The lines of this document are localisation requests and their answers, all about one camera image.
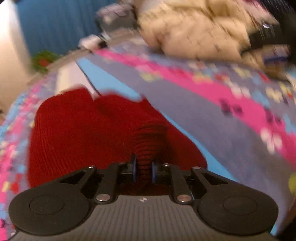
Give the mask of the red knit sweater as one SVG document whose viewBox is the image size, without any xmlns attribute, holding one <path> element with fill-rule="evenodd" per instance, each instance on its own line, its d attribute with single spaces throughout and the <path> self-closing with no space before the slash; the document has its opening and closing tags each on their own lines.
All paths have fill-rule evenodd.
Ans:
<svg viewBox="0 0 296 241">
<path fill-rule="evenodd" d="M 30 187 L 84 167 L 106 169 L 136 159 L 136 182 L 124 185 L 124 193 L 156 192 L 153 164 L 169 163 L 181 170 L 207 167 L 197 146 L 145 98 L 135 102 L 111 93 L 93 98 L 85 88 L 73 89 L 44 101 L 34 122 Z"/>
</svg>

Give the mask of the white clothes pile on sill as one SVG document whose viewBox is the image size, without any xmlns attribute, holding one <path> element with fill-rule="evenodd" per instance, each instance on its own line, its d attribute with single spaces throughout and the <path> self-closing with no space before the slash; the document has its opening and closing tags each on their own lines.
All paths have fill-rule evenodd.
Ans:
<svg viewBox="0 0 296 241">
<path fill-rule="evenodd" d="M 78 48 L 90 51 L 107 47 L 107 42 L 97 35 L 89 35 L 79 40 Z"/>
</svg>

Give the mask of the cream star-print duvet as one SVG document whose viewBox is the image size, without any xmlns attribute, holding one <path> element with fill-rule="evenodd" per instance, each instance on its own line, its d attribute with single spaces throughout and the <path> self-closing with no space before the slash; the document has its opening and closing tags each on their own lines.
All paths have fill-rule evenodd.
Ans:
<svg viewBox="0 0 296 241">
<path fill-rule="evenodd" d="M 140 33 L 154 50 L 186 59 L 242 63 L 270 76 L 284 76 L 283 63 L 266 63 L 275 47 L 241 54 L 248 35 L 277 20 L 260 4 L 247 1 L 158 1 L 144 3 Z"/>
</svg>

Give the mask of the floral striped bed sheet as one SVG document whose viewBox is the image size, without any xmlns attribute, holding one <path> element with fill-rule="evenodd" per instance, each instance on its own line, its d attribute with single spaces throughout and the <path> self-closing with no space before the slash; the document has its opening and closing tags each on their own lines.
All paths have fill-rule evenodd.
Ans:
<svg viewBox="0 0 296 241">
<path fill-rule="evenodd" d="M 60 68 L 16 98 L 1 125 L 1 240 L 15 234 L 8 206 L 28 187 L 35 113 L 77 83 L 133 100 L 145 96 L 197 145 L 210 171 L 276 201 L 273 235 L 285 224 L 294 201 L 288 181 L 295 175 L 295 88 L 238 64 L 173 59 L 133 39 Z"/>
</svg>

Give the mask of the potted green plant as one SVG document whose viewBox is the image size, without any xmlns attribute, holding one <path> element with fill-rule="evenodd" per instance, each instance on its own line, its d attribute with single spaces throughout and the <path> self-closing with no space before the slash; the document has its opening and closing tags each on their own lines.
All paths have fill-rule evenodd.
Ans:
<svg viewBox="0 0 296 241">
<path fill-rule="evenodd" d="M 54 63 L 60 58 L 59 55 L 50 52 L 50 51 L 41 51 L 38 52 L 35 56 L 32 57 L 32 68 L 39 73 L 47 73 L 48 66 Z"/>
</svg>

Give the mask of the clear plastic storage bin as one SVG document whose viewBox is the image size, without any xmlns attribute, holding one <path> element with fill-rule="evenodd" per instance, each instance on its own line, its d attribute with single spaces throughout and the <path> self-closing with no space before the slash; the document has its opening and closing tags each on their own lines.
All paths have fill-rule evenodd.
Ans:
<svg viewBox="0 0 296 241">
<path fill-rule="evenodd" d="M 96 12 L 95 23 L 104 32 L 112 32 L 120 28 L 135 29 L 137 12 L 132 4 L 109 4 Z"/>
</svg>

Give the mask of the blue curtain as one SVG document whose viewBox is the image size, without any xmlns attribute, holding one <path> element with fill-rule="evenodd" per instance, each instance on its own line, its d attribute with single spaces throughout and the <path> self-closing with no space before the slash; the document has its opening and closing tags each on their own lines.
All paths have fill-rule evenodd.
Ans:
<svg viewBox="0 0 296 241">
<path fill-rule="evenodd" d="M 79 40 L 98 35 L 96 12 L 114 3 L 109 0 L 25 0 L 16 8 L 29 54 L 41 51 L 65 54 L 77 48 Z"/>
</svg>

